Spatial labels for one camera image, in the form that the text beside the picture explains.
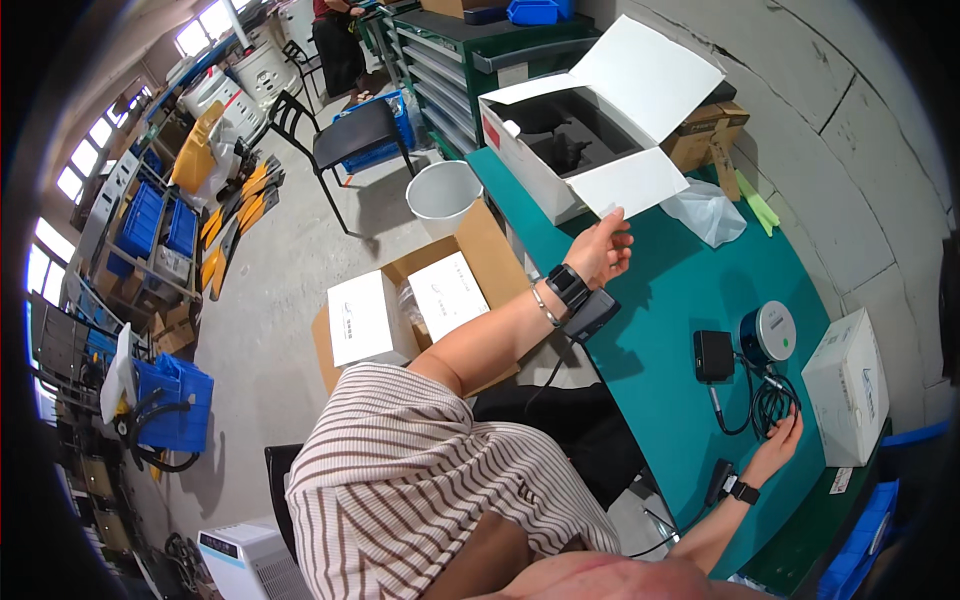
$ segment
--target power cord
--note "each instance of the power cord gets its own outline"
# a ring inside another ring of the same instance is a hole
[[[694,523],[696,523],[698,520],[700,520],[700,517],[703,516],[704,511],[705,511],[707,508],[708,508],[708,505],[707,505],[707,504],[704,504],[703,506],[701,506],[701,507],[700,507],[700,512],[698,512],[697,515],[696,515],[694,518],[692,518],[692,519],[690,520],[690,522],[686,524],[685,527],[681,527],[680,529],[676,530],[676,531],[674,532],[674,536],[679,535],[679,534],[685,534],[685,533],[686,533],[686,530],[688,530],[690,527],[693,527]],[[647,549],[644,550],[643,552],[637,552],[636,554],[631,554],[629,558],[635,559],[635,558],[638,557],[638,556],[643,556],[644,554],[650,554],[651,552],[653,552],[653,551],[656,550],[657,548],[661,547],[662,545],[664,545],[664,544],[667,543],[668,541],[671,541],[672,539],[673,539],[673,536],[670,536],[670,537],[667,538],[666,540],[661,541],[660,543],[658,543],[658,544],[655,545],[655,546],[651,546],[651,547],[647,548]]]
[[[717,398],[716,389],[709,387],[710,400],[713,402],[713,413],[716,415],[720,430],[729,436],[735,436],[743,432],[747,425],[752,425],[754,435],[758,440],[766,440],[767,432],[777,424],[780,419],[785,419],[790,414],[790,405],[793,404],[800,410],[800,401],[797,399],[797,391],[793,383],[782,375],[774,371],[773,365],[760,369],[753,367],[747,358],[736,353],[736,357],[743,363],[743,368],[747,372],[747,389],[750,394],[750,405],[747,410],[747,418],[743,424],[734,430],[727,428],[724,423],[723,412],[720,410],[720,400]],[[754,374],[760,378],[760,387],[754,391]]]
[[[550,387],[550,384],[553,383],[553,378],[557,376],[557,373],[560,371],[560,365],[564,363],[564,357],[573,349],[573,345],[576,344],[576,340],[570,340],[569,346],[564,348],[564,351],[560,353],[560,356],[557,358],[557,364],[553,368],[553,372],[550,373],[550,377],[546,380],[546,383],[543,384],[543,387],[539,390],[536,390],[530,399],[527,400],[527,403],[523,406],[523,416],[529,418],[530,405],[534,403],[534,400],[537,399],[540,394],[543,393],[543,390]]]

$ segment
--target hand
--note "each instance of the hand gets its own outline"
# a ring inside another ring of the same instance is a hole
[[[740,480],[751,488],[759,489],[793,458],[797,442],[803,433],[804,417],[797,410],[796,404],[790,404],[790,414],[770,428],[767,432],[769,440],[757,449],[754,457],[750,459],[750,464],[743,469]]]
[[[584,229],[573,240],[564,262],[577,272],[590,290],[603,287],[630,268],[630,249],[634,236],[623,233],[630,224],[623,220],[623,208],[617,207],[599,223]]]

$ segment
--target black chair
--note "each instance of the black chair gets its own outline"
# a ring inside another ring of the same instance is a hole
[[[324,66],[318,64],[315,67],[310,67],[310,58],[306,56],[306,52],[300,48],[300,45],[297,44],[294,40],[287,42],[287,45],[283,46],[283,56],[286,57],[287,62],[292,62],[297,71],[300,73],[300,80],[303,82],[303,91],[306,92],[306,101],[310,105],[310,112],[312,114],[317,114],[317,111],[313,108],[313,101],[310,100],[310,91],[306,88],[306,76],[310,76],[310,81],[313,83],[313,94],[317,97],[317,104],[320,102],[320,92],[317,91],[317,79],[314,73],[319,71]],[[307,67],[309,70],[303,71],[303,67]]]
[[[267,459],[267,481],[270,485],[270,500],[274,503],[276,526],[283,536],[283,543],[290,550],[294,563],[297,562],[297,544],[294,541],[294,521],[290,518],[290,508],[287,506],[286,486],[283,479],[290,472],[290,466],[300,454],[303,444],[268,445],[263,448],[264,458]]]
[[[307,150],[303,144],[297,140],[297,124],[302,115],[307,115],[313,124],[313,149]],[[347,235],[354,235],[347,229],[344,218],[340,216],[340,210],[333,202],[333,196],[326,187],[324,181],[324,171],[333,171],[333,178],[337,185],[343,187],[340,182],[340,175],[334,168],[340,162],[354,155],[359,155],[372,150],[385,142],[395,142],[403,154],[403,160],[407,163],[407,169],[410,171],[410,177],[413,177],[414,165],[410,163],[410,157],[407,155],[407,146],[403,143],[403,136],[400,129],[396,126],[394,112],[382,98],[374,98],[351,112],[340,117],[326,129],[321,130],[317,125],[317,119],[313,114],[307,112],[304,105],[287,91],[281,91],[276,97],[274,105],[270,108],[270,127],[279,133],[283,139],[287,140],[295,148],[303,152],[310,158],[313,165],[313,173],[320,180],[320,186],[324,189],[326,199],[333,207],[333,212],[337,215],[337,221]]]

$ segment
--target black smartwatch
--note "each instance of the black smartwatch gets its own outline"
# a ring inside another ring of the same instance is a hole
[[[760,499],[760,490],[751,488],[737,479],[730,488],[730,495],[737,500],[743,500],[747,504],[755,506],[756,502]]]
[[[547,286],[564,303],[572,315],[587,300],[590,290],[570,265],[557,265],[546,279]]]

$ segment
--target open box lid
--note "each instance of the open box lid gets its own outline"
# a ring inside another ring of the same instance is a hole
[[[597,215],[603,217],[621,205],[630,218],[689,187],[658,145],[723,79],[716,66],[623,15],[569,73],[511,85],[480,98],[511,105],[589,87],[632,121],[648,138],[638,140],[645,150],[564,180]],[[516,124],[508,122],[504,128],[514,138],[520,134]]]
[[[621,15],[569,73],[511,85],[481,98],[511,105],[586,86],[660,144],[723,79],[716,66]]]

